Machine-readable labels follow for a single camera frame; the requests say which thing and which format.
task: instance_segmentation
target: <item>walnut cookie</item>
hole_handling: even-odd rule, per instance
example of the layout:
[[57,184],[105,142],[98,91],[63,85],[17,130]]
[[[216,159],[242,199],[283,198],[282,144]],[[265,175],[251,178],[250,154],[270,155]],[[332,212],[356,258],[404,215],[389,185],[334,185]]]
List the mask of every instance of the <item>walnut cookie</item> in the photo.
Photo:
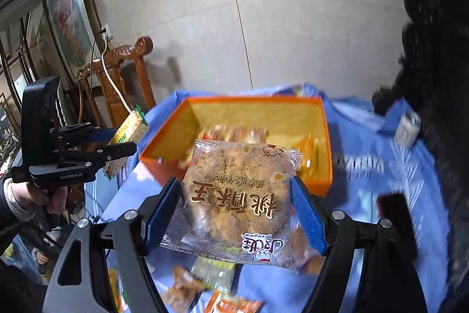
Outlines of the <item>walnut cookie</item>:
[[183,182],[185,216],[198,239],[240,247],[244,233],[274,235],[289,223],[289,181],[296,172],[288,150],[265,144],[198,144],[213,147],[195,156]]

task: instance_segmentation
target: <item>human hand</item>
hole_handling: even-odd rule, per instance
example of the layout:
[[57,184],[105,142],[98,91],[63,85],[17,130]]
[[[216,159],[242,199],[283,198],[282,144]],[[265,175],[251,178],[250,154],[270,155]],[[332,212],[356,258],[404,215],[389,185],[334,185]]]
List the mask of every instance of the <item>human hand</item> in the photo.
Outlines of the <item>human hand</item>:
[[44,265],[49,262],[49,258],[45,256],[42,252],[37,252],[36,253],[36,261],[38,262],[39,265]]
[[31,205],[38,204],[47,206],[49,214],[61,214],[65,211],[66,187],[59,187],[51,196],[29,182],[12,183],[11,190],[18,204],[25,210],[31,209]]

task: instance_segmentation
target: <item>red snack wrapper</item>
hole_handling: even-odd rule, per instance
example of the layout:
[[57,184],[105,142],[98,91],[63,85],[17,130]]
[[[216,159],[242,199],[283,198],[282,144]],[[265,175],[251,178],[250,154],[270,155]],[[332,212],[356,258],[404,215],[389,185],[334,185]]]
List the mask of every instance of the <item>red snack wrapper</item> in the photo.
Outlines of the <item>red snack wrapper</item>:
[[161,299],[176,313],[186,313],[196,293],[203,291],[205,286],[178,265],[173,268],[173,276],[174,285],[161,295]]
[[261,301],[250,301],[215,291],[203,313],[256,313]]

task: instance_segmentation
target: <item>picture frame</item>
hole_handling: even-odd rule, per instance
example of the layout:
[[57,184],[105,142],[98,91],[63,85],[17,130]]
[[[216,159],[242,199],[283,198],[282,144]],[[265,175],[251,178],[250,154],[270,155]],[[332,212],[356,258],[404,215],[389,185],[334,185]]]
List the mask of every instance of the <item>picture frame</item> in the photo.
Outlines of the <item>picture frame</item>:
[[4,93],[0,94],[0,165],[14,157],[21,147],[20,128]]
[[98,44],[88,19],[84,0],[42,0],[52,37],[69,80],[78,79],[77,72],[99,57]]

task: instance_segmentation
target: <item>metal screw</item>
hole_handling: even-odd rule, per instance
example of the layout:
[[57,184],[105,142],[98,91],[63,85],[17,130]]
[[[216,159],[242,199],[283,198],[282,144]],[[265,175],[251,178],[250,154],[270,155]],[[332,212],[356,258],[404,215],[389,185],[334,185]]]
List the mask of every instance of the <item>metal screw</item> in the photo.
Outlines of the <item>metal screw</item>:
[[389,219],[381,219],[380,224],[386,229],[390,229],[392,226],[392,223]]
[[78,221],[77,226],[82,229],[85,228],[89,223],[90,221],[88,219],[83,218]]
[[137,217],[138,213],[135,210],[128,210],[124,214],[124,218],[128,221],[131,221],[132,219],[135,219]]
[[337,221],[341,221],[342,219],[344,219],[345,214],[341,210],[334,210],[332,211],[332,217],[336,219]]

